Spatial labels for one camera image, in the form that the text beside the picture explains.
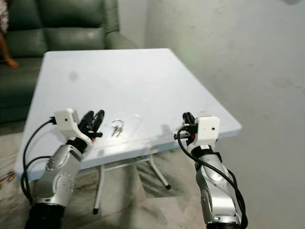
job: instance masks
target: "black wire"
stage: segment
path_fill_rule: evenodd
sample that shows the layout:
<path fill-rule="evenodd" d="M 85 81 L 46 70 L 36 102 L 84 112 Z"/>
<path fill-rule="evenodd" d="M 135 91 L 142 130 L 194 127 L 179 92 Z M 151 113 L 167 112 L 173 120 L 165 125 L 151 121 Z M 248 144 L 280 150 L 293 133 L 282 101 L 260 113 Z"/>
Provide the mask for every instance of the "black wire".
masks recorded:
<path fill-rule="evenodd" d="M 229 169 L 228 169 L 228 172 L 229 172 L 229 174 L 232 176 L 233 182 L 234 182 L 234 183 L 236 184 L 236 186 L 237 186 L 237 181 L 236 181 L 236 177 L 235 177 L 234 173 L 233 173 L 232 171 L 230 171 Z M 244 202 L 241 202 L 240 204 L 243 205 L 243 208 L 244 208 L 244 209 L 246 208 Z"/>
<path fill-rule="evenodd" d="M 26 169 L 25 169 L 25 171 L 27 171 L 27 169 L 30 167 L 30 165 L 34 162 L 34 161 L 36 161 L 36 160 L 38 160 L 38 159 L 43 159 L 43 158 L 50 158 L 50 156 L 39 156 L 39 157 L 37 157 L 37 158 L 34 158 L 33 160 L 31 160 L 28 164 L 27 164 L 27 166 L 26 166 Z M 22 189 L 22 191 L 23 191 L 23 194 L 27 197 L 27 199 L 29 200 L 29 198 L 28 198 L 28 196 L 29 196 L 29 194 L 28 194 L 28 191 L 26 190 L 26 188 L 25 188 L 25 186 L 24 186 L 24 178 L 25 178 L 25 172 L 23 172 L 22 173 L 22 176 L 21 176 L 21 189 Z"/>
<path fill-rule="evenodd" d="M 22 163 L 23 163 L 23 173 L 24 173 L 24 181 L 25 181 L 25 187 L 24 187 L 24 183 L 21 181 L 21 189 L 23 191 L 23 194 L 26 196 L 26 198 L 29 200 L 29 202 L 32 202 L 32 196 L 31 196 L 31 191 L 30 191 L 30 185 L 29 185 L 29 178 L 28 178 L 28 173 L 27 173 L 27 165 L 26 165 L 26 159 L 25 159 L 25 155 L 27 152 L 27 149 L 29 147 L 29 144 L 31 142 L 31 140 L 34 138 L 34 136 L 37 134 L 37 132 L 42 129 L 45 125 L 52 123 L 52 119 L 50 119 L 49 121 L 43 123 L 41 126 L 39 126 L 35 132 L 32 134 L 32 136 L 30 137 L 30 139 L 28 140 L 24 151 L 23 151 L 23 158 L 22 158 Z"/>
<path fill-rule="evenodd" d="M 234 182 L 226 175 L 224 174 L 222 171 L 220 171 L 219 169 L 215 168 L 214 166 L 194 157 L 192 154 L 190 154 L 182 145 L 181 139 L 180 139 L 180 132 L 185 130 L 185 127 L 182 127 L 180 130 L 178 130 L 177 132 L 177 140 L 178 140 L 178 144 L 180 146 L 180 148 L 182 149 L 182 151 L 188 156 L 190 157 L 192 160 L 194 160 L 195 162 L 198 162 L 200 164 L 202 164 L 203 166 L 206 166 L 208 168 L 210 168 L 211 170 L 215 171 L 216 173 L 218 173 L 219 175 L 221 175 L 235 190 L 235 194 L 236 194 L 236 199 L 237 199 L 237 203 L 239 206 L 239 209 L 242 213 L 242 220 L 241 220 L 241 229 L 246 229 L 248 226 L 248 218 L 246 216 L 246 208 L 245 208 L 245 204 L 244 204 L 244 198 L 242 193 L 240 192 L 240 190 L 237 187 L 237 182 L 236 182 L 236 178 L 233 174 L 233 180 Z"/>

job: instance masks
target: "metal table leg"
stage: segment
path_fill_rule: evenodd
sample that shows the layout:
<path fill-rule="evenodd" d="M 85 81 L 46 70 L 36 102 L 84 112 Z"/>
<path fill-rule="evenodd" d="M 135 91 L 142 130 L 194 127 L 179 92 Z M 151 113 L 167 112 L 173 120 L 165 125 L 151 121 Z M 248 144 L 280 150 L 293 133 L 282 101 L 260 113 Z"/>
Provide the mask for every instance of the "metal table leg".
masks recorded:
<path fill-rule="evenodd" d="M 99 189 L 97 191 L 97 195 L 96 195 L 96 199 L 95 199 L 95 204 L 94 204 L 94 209 L 93 209 L 93 213 L 94 215 L 96 215 L 99 211 L 99 207 L 100 207 L 100 201 L 101 201 L 101 196 L 102 196 L 102 186 L 104 183 L 104 177 L 105 177 L 105 169 L 104 169 L 104 165 L 100 166 L 100 182 L 99 182 Z"/>
<path fill-rule="evenodd" d="M 156 166 L 156 164 L 153 161 L 153 155 L 150 154 L 149 155 L 149 163 L 151 164 L 152 168 L 154 169 L 155 173 L 158 175 L 159 179 L 162 181 L 162 183 L 164 184 L 164 186 L 167 189 L 171 189 L 171 185 L 167 182 L 167 180 L 164 178 L 164 176 L 162 175 L 162 173 L 160 172 L 160 170 L 158 169 L 158 167 Z"/>

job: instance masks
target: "green sofa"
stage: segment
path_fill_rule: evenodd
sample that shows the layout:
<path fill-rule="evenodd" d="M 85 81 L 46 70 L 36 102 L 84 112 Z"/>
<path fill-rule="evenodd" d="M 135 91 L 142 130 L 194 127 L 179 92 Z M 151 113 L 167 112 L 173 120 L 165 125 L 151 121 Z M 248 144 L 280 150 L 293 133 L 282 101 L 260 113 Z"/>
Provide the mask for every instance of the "green sofa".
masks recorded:
<path fill-rule="evenodd" d="M 6 40 L 20 66 L 0 61 L 0 123 L 27 118 L 45 52 L 136 48 L 119 33 L 116 0 L 14 0 L 9 20 Z"/>

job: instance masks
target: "robotic hand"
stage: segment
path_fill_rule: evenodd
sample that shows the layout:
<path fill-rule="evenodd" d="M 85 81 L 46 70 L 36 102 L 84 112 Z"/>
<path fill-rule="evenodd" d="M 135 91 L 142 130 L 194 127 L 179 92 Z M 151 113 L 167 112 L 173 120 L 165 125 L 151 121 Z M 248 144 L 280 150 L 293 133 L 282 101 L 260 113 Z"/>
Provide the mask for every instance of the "robotic hand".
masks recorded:
<path fill-rule="evenodd" d="M 207 229 L 245 229 L 248 225 L 245 204 L 234 174 L 222 164 L 219 153 L 213 152 L 218 138 L 219 119 L 214 116 L 194 118 L 189 112 L 183 114 L 183 127 L 174 135 L 179 146 L 193 159 L 196 181 L 201 192 L 203 218 Z M 181 143 L 186 138 L 187 149 Z M 236 209 L 229 184 L 234 188 L 241 211 Z"/>
<path fill-rule="evenodd" d="M 97 130 L 104 114 L 103 110 L 96 115 L 89 111 L 79 121 L 77 112 L 73 109 L 55 112 L 53 123 L 58 125 L 67 143 L 61 145 L 49 158 L 44 175 L 36 183 L 33 197 L 29 190 L 25 193 L 31 203 L 25 229 L 61 228 L 61 218 L 73 192 L 74 180 L 80 169 L 83 153 L 92 147 L 92 141 L 96 137 L 102 136 Z M 22 177 L 26 177 L 27 180 L 26 169 Z"/>

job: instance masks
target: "keys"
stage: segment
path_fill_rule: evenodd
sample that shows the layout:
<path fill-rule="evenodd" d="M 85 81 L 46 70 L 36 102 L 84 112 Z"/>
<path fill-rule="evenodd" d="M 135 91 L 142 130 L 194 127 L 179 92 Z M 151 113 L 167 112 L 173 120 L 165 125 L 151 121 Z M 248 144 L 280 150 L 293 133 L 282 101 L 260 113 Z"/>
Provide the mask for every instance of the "keys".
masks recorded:
<path fill-rule="evenodd" d="M 116 137 L 118 137 L 123 130 L 122 127 L 119 127 L 118 125 L 116 125 L 113 128 L 114 128 L 114 131 L 113 131 L 111 137 L 113 137 L 114 135 L 116 135 Z"/>
<path fill-rule="evenodd" d="M 115 136 L 118 137 L 120 133 L 123 131 L 124 122 L 120 119 L 116 119 L 111 123 L 111 126 L 114 128 L 114 131 L 111 137 Z"/>

